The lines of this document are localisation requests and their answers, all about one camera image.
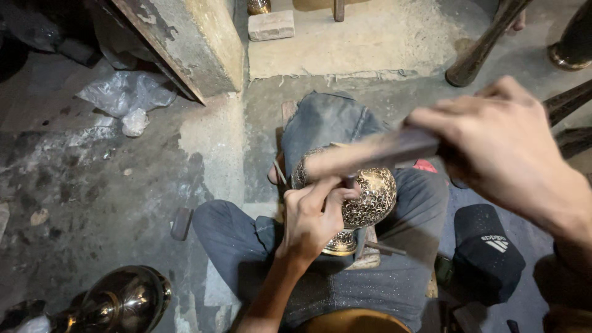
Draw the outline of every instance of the brass vase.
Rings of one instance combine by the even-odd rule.
[[[323,153],[325,150],[326,147],[320,147],[304,154],[292,171],[291,185],[293,189],[298,190],[309,185],[304,161],[308,156]],[[344,256],[356,252],[357,243],[353,231],[375,225],[395,207],[397,185],[391,171],[387,168],[359,170],[356,182],[360,185],[362,192],[359,198],[344,202],[343,230],[325,246],[323,249],[325,254]]]
[[[249,0],[247,2],[249,15],[267,14],[271,12],[269,0]]]
[[[150,332],[171,295],[169,281],[154,268],[121,267],[95,283],[80,306],[54,316],[52,333]]]

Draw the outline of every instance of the plastic bag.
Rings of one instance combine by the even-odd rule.
[[[146,112],[172,103],[177,93],[163,87],[168,80],[162,74],[119,71],[107,79],[91,82],[76,96],[113,117],[121,118],[137,109]]]
[[[141,108],[128,113],[121,121],[123,122],[121,131],[127,136],[140,136],[150,123],[146,111]]]
[[[51,324],[45,316],[35,317],[19,327],[17,333],[49,333]]]

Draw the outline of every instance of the knee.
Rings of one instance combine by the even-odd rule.
[[[449,190],[443,175],[414,168],[403,169],[396,177],[397,190],[432,204],[448,204]]]
[[[233,203],[225,200],[210,200],[193,211],[191,217],[191,225],[196,230],[203,230],[219,225],[220,220],[224,217],[230,217],[230,205]]]

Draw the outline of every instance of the engraved brass vase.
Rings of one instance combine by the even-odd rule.
[[[307,153],[296,164],[292,171],[291,185],[295,190],[309,185],[304,160],[316,153],[323,153],[326,147],[315,148]],[[358,171],[356,182],[362,193],[354,200],[346,200],[343,204],[343,230],[339,232],[323,253],[332,255],[350,255],[356,252],[356,241],[353,231],[358,228],[372,226],[382,221],[395,207],[397,186],[395,178],[387,168],[369,168]]]

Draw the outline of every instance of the stone block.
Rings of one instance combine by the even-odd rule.
[[[294,37],[294,13],[271,12],[249,17],[249,38],[253,41]]]

